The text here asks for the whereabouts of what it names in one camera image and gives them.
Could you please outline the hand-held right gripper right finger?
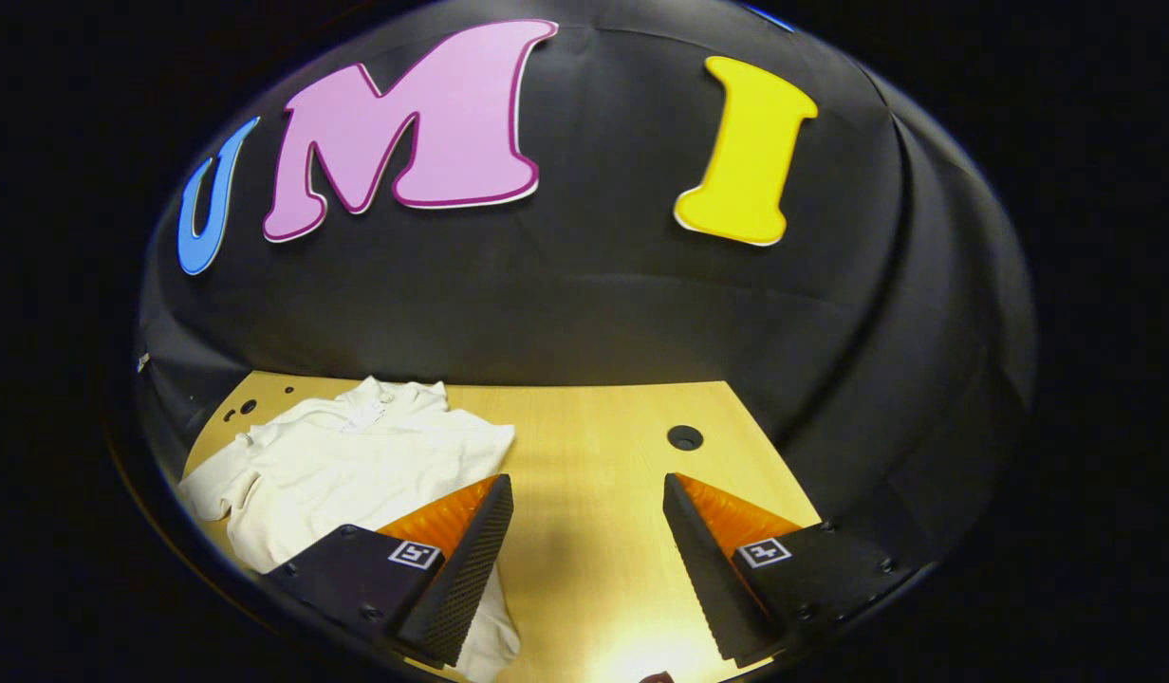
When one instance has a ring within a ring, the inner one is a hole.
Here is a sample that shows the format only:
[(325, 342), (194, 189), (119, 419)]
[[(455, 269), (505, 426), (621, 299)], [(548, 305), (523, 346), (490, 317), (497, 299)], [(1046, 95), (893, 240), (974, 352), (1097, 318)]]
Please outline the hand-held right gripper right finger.
[(662, 509), (720, 657), (796, 661), (852, 630), (919, 573), (832, 522), (802, 526), (683, 472)]

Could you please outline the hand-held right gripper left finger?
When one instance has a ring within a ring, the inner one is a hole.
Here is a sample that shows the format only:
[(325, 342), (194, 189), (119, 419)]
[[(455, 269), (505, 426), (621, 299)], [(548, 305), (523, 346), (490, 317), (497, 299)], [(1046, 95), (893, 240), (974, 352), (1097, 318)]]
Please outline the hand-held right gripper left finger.
[(263, 584), (372, 650), (444, 669), (459, 658), (514, 503), (497, 474), (368, 530), (345, 524)]

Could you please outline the cream white sweatshirt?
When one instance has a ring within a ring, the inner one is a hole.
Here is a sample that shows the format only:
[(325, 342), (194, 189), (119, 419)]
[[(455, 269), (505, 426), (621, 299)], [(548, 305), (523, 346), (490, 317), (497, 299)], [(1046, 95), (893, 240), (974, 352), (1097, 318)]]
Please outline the cream white sweatshirt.
[[(334, 527), (378, 530), (502, 474), (514, 439), (511, 425), (452, 411), (442, 384), (367, 378), (238, 433), (182, 477), (178, 496), (195, 518), (223, 520), (231, 554), (262, 579)], [(497, 683), (519, 649), (494, 565), (457, 664), (445, 669)]]

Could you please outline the black backdrop cloth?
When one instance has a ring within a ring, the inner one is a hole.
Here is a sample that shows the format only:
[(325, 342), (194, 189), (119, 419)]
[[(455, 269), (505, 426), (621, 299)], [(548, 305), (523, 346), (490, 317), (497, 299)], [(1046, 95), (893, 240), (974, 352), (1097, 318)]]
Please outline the black backdrop cloth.
[[(143, 267), (162, 471), (251, 370), (722, 380), (824, 518), (935, 563), (1035, 405), (996, 191), (871, 65), (731, 0), (438, 0), (269, 82)], [(202, 251), (193, 272), (180, 246)]]

